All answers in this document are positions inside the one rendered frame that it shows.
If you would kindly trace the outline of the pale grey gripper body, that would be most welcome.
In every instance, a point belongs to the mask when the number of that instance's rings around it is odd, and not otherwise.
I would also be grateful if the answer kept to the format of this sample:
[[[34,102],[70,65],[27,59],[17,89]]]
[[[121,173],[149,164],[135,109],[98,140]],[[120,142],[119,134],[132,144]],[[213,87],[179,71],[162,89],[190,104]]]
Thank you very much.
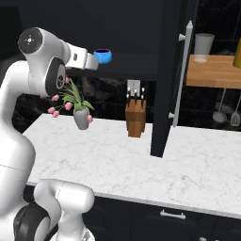
[[[87,53],[87,58],[86,58],[86,63],[85,63],[84,69],[96,71],[98,69],[98,67],[99,67],[98,59],[94,55]]]

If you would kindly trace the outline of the grey hanging ladle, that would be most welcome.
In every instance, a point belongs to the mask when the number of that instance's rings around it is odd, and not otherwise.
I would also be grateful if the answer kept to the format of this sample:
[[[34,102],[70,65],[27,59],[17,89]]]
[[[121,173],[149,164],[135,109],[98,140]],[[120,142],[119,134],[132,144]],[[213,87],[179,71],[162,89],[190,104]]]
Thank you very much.
[[[213,120],[217,123],[223,123],[227,120],[226,114],[221,111],[221,107],[222,107],[222,104],[223,104],[225,93],[226,93],[226,89],[223,89],[218,111],[213,113]]]

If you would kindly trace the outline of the yellow bottle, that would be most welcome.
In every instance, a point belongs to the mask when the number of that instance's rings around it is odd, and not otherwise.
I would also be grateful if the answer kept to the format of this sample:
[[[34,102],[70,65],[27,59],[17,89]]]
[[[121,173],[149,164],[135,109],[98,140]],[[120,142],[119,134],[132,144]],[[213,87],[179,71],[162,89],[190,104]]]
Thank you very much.
[[[235,56],[233,59],[233,66],[236,68],[241,68],[241,38],[239,39]]]

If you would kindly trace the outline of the white wall socket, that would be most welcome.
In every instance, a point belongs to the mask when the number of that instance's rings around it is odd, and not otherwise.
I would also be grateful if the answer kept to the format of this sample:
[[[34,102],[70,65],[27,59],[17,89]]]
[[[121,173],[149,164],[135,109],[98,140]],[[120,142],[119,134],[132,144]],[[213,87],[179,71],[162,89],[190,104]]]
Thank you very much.
[[[130,96],[140,95],[140,81],[128,79],[127,80],[127,93]]]

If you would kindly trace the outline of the pink tulips in grey vase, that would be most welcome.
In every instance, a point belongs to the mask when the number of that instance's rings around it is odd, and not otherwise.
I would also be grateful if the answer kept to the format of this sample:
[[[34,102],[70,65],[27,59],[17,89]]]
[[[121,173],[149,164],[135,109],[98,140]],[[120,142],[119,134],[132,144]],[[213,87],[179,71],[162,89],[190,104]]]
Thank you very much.
[[[79,130],[87,130],[93,121],[90,110],[94,107],[88,102],[84,95],[78,90],[70,77],[65,78],[65,86],[62,91],[52,97],[53,102],[61,100],[62,105],[51,106],[47,112],[57,118],[62,109],[72,111],[73,119]]]

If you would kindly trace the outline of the black upper cabinet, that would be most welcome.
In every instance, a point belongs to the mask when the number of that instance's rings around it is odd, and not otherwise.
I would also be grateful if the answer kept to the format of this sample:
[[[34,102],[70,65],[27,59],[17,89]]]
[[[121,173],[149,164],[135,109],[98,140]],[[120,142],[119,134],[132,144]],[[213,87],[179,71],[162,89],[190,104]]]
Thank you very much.
[[[77,75],[156,78],[161,30],[158,0],[18,0],[18,5],[24,28],[40,27],[89,52],[112,52],[110,63]]]

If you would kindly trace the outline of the black drawer front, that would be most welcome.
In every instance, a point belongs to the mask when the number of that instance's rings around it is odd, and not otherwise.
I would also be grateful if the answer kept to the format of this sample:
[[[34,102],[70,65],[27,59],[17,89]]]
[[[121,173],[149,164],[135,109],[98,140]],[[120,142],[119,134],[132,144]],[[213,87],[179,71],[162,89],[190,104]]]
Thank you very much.
[[[180,215],[185,220],[161,217],[160,212]],[[171,209],[168,207],[132,204],[131,240],[132,241],[199,241],[208,240],[217,222],[217,217],[202,213]]]

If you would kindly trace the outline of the wooden knife block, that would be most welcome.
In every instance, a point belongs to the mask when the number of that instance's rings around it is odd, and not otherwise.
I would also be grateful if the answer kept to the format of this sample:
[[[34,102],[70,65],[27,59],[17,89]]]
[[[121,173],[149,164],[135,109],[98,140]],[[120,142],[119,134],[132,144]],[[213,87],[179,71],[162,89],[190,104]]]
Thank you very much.
[[[129,137],[141,137],[146,124],[146,102],[134,99],[125,107],[126,128]]]

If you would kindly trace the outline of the wooden cabinet shelf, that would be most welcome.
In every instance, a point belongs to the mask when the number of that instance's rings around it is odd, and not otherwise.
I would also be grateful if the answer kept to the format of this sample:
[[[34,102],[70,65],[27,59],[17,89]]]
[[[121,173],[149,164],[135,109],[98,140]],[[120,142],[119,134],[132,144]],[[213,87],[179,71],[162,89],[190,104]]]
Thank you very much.
[[[233,66],[233,56],[210,55],[199,63],[191,55],[186,75],[190,87],[241,89],[241,68]]]

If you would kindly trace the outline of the grey hanging spatula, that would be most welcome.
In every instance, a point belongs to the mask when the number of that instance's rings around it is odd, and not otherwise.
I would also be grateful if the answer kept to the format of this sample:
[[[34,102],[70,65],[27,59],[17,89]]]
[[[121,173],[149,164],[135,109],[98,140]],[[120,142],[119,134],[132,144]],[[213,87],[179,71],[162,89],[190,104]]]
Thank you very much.
[[[239,100],[238,100],[236,109],[235,109],[235,111],[232,113],[231,119],[230,119],[230,124],[231,124],[231,126],[234,126],[234,127],[237,127],[237,126],[239,126],[239,125],[241,124],[241,118],[240,118],[240,116],[239,116],[239,114],[238,114],[238,112],[237,112],[240,103],[241,103],[241,94],[240,94],[240,96],[239,96]]]

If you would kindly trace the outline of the black lower cupboard door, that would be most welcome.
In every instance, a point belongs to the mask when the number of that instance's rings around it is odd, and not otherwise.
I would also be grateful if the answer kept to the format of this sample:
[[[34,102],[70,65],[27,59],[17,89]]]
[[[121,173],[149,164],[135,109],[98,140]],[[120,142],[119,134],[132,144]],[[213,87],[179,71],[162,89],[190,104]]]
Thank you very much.
[[[127,201],[96,197],[83,219],[96,241],[131,241],[131,204]]]

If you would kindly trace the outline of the clear drinking glass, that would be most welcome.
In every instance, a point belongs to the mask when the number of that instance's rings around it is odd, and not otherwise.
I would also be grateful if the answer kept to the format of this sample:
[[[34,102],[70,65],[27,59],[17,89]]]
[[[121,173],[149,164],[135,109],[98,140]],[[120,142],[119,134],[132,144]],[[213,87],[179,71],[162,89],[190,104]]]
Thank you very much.
[[[210,54],[214,41],[214,34],[199,33],[195,35],[194,60],[204,63]]]

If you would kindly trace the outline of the black cabinet door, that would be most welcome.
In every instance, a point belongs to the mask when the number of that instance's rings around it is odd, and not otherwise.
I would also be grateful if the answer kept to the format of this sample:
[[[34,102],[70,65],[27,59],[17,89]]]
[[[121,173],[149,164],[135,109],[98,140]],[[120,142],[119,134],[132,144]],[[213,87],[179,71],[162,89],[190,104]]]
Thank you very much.
[[[189,21],[192,21],[194,32],[198,4],[199,0],[165,0],[163,3],[153,111],[152,156],[162,157],[166,147],[170,129],[170,101],[181,51],[178,39],[180,34],[185,33]]]

